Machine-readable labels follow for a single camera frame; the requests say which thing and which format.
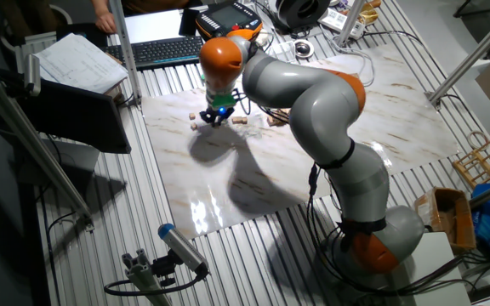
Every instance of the person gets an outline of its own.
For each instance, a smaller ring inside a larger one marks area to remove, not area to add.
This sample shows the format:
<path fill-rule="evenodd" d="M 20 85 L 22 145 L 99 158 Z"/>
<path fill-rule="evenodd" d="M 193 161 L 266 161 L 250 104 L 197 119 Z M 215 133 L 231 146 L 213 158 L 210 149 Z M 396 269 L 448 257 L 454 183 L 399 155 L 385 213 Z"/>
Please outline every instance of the person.
<path fill-rule="evenodd" d="M 109 0 L 91 0 L 97 17 L 95 25 L 107 34 L 117 32 L 115 17 L 109 11 Z M 153 13 L 168 9 L 182 9 L 189 0 L 122 0 L 125 14 Z"/>

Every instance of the white paper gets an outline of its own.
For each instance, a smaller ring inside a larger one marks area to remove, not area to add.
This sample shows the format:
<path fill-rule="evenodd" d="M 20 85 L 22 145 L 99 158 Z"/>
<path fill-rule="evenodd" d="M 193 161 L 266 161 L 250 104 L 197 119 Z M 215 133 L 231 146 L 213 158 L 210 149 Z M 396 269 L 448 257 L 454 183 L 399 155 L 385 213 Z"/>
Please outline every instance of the white paper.
<path fill-rule="evenodd" d="M 104 94 L 128 76 L 126 69 L 114 59 L 75 34 L 35 55 L 43 79 L 98 94 Z"/>
<path fill-rule="evenodd" d="M 179 37 L 179 10 L 142 14 L 126 18 L 130 43 L 144 43 Z"/>

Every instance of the white marble mat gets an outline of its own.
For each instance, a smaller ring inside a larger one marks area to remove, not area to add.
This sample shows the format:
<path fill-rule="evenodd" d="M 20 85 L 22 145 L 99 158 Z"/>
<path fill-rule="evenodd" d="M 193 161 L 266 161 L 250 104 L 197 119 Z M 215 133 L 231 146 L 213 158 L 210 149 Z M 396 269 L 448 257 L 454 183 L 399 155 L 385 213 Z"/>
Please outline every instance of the white marble mat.
<path fill-rule="evenodd" d="M 376 78 L 350 136 L 371 145 L 390 174 L 457 153 L 452 134 L 396 49 L 365 52 L 373 58 Z M 340 55 L 309 65 L 355 73 L 362 60 Z M 248 125 L 226 123 L 213 129 L 199 118 L 205 108 L 202 89 L 143 98 L 174 222 L 184 236 L 205 235 L 307 201 L 313 161 L 288 126 L 268 127 L 266 115 L 252 105 Z M 197 119 L 190 121 L 189 113 Z M 239 105 L 234 116 L 244 116 Z M 193 122 L 197 131 L 191 130 Z M 328 194 L 328 183 L 320 177 L 316 197 Z"/>

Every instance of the aluminum profile table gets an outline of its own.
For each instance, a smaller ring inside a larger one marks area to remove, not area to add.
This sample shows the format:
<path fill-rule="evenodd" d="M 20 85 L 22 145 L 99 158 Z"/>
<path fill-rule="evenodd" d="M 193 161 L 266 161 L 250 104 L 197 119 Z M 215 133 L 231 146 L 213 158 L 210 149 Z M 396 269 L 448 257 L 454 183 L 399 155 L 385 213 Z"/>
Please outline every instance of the aluminum profile table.
<path fill-rule="evenodd" d="M 370 31 L 400 30 L 419 36 L 395 0 L 384 1 L 378 12 L 379 19 L 369 27 Z M 276 36 L 273 43 L 290 40 L 290 37 Z M 336 55 L 319 29 L 313 29 L 308 40 L 316 50 L 310 61 Z M 30 37 L 25 46 L 17 49 L 17 59 L 39 52 L 54 42 L 54 33 Z M 351 47 L 365 49 L 384 44 L 396 45 L 425 92 L 435 90 L 446 78 L 446 73 L 426 49 L 406 37 L 368 36 Z M 182 65 L 142 71 L 138 77 L 142 94 L 156 96 L 197 88 L 202 85 L 201 74 L 200 65 Z M 125 82 L 124 87 L 129 96 L 129 83 Z M 449 93 L 459 96 L 454 90 Z M 443 98 L 439 113 L 464 151 L 471 150 L 466 141 L 469 132 L 485 133 L 476 116 L 458 99 Z M 100 155 L 87 192 L 95 226 L 93 232 L 84 230 L 77 217 L 56 224 L 50 232 L 56 275 L 51 272 L 46 236 L 42 231 L 53 305 L 58 304 L 54 277 L 61 305 L 148 305 L 144 297 L 106 295 L 103 285 L 126 279 L 121 262 L 121 255 L 126 252 L 144 248 L 149 258 L 167 254 L 167 247 L 157 237 L 157 229 L 160 224 L 172 223 L 173 219 L 143 116 L 136 106 L 122 107 L 120 114 L 132 147 L 131 154 Z M 391 176 L 388 206 L 412 207 L 415 199 L 434 186 L 470 193 L 470 187 L 451 165 L 463 155 L 449 156 Z M 53 190 L 47 191 L 45 199 L 49 224 L 70 212 L 69 204 Z M 43 229 L 40 203 L 37 208 L 39 226 Z M 339 221 L 339 213 L 329 197 L 316 200 L 316 209 L 324 217 L 321 223 L 325 235 L 333 228 L 333 222 Z M 322 278 L 313 269 L 314 250 L 305 227 L 304 205 L 202 235 L 192 243 L 209 261 L 212 275 L 208 281 L 169 294 L 174 305 L 342 304 L 334 292 L 322 289 Z M 194 275 L 185 267 L 179 267 L 175 276 L 178 284 L 184 284 Z"/>

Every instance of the black keyboard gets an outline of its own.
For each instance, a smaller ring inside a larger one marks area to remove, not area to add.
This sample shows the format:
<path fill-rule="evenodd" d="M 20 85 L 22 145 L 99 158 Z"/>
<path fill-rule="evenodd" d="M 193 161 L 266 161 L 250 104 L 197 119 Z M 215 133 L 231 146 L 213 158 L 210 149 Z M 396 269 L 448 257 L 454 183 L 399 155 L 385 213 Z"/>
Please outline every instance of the black keyboard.
<path fill-rule="evenodd" d="M 132 50 L 137 70 L 145 70 L 198 63 L 202 45 L 201 37 L 177 37 L 133 43 Z M 120 46 L 103 47 L 101 50 L 124 62 Z"/>

